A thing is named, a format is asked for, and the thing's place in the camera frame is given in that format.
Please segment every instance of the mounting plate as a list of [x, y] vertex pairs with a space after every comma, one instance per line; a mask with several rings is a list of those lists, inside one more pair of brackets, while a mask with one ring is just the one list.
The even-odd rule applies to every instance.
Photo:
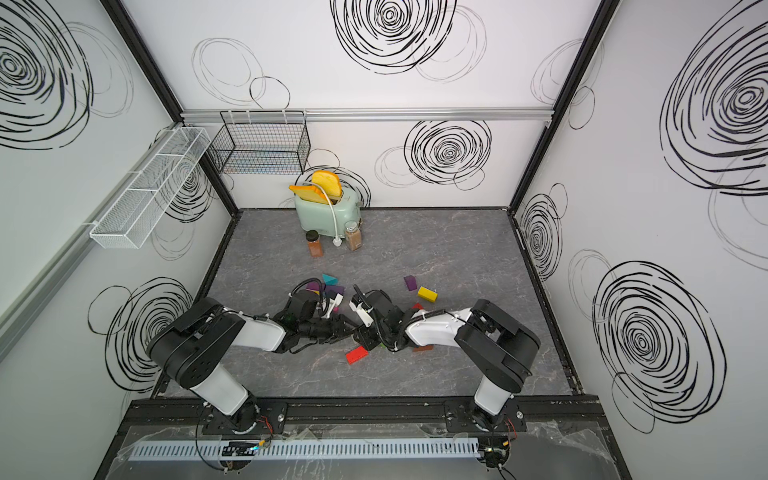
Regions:
[[[264, 415], [269, 420], [272, 426], [272, 432], [274, 435], [283, 433], [283, 427], [285, 425], [286, 411], [288, 410], [288, 404], [285, 402], [268, 402], [257, 400], [259, 406], [259, 415]], [[232, 428], [227, 424], [220, 415], [214, 415], [213, 419], [203, 427], [203, 435], [222, 435], [223, 438], [242, 438], [242, 435], [235, 435], [232, 432]], [[254, 435], [269, 435], [270, 429], [266, 426], [266, 423], [257, 422], [253, 430], [248, 432], [249, 436]]]
[[[481, 429], [472, 419], [472, 409], [475, 408], [472, 397], [447, 399], [443, 405], [445, 408], [445, 427], [449, 432], [475, 434], [481, 432]], [[501, 414], [507, 415], [516, 432], [525, 432], [525, 417], [519, 419], [517, 416], [520, 411], [520, 405], [514, 399], [510, 399], [504, 404]], [[504, 423], [498, 425], [496, 432], [506, 433]]]

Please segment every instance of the spice jar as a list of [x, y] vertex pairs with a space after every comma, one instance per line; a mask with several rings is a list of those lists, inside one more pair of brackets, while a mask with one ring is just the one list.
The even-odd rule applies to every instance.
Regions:
[[306, 243], [310, 247], [310, 255], [313, 257], [323, 256], [323, 246], [320, 245], [320, 235], [317, 230], [310, 230], [306, 233]]
[[344, 224], [344, 237], [350, 250], [354, 251], [362, 247], [362, 234], [357, 222], [351, 220]]

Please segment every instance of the black wire basket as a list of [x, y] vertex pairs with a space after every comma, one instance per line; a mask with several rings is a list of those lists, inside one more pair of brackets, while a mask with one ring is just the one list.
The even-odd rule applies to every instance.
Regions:
[[223, 112], [224, 126], [210, 142], [208, 154], [219, 173], [224, 174], [301, 174], [310, 154], [310, 135], [306, 117], [290, 112], [283, 122], [238, 123], [233, 112]]

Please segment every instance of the white mesh basket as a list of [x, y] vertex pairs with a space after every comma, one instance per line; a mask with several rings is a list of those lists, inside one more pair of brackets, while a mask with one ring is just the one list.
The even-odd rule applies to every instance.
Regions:
[[204, 128], [174, 130], [91, 229], [91, 238], [104, 248], [141, 248], [209, 144]]

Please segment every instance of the wire basket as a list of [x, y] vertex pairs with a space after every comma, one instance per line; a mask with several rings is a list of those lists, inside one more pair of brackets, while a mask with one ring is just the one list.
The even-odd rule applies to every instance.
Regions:
[[283, 123], [236, 123], [221, 120], [224, 126], [210, 143], [208, 154], [225, 174], [301, 174], [310, 154], [306, 119]]
[[209, 143], [204, 128], [174, 130], [96, 222], [91, 238], [104, 248], [141, 248]]

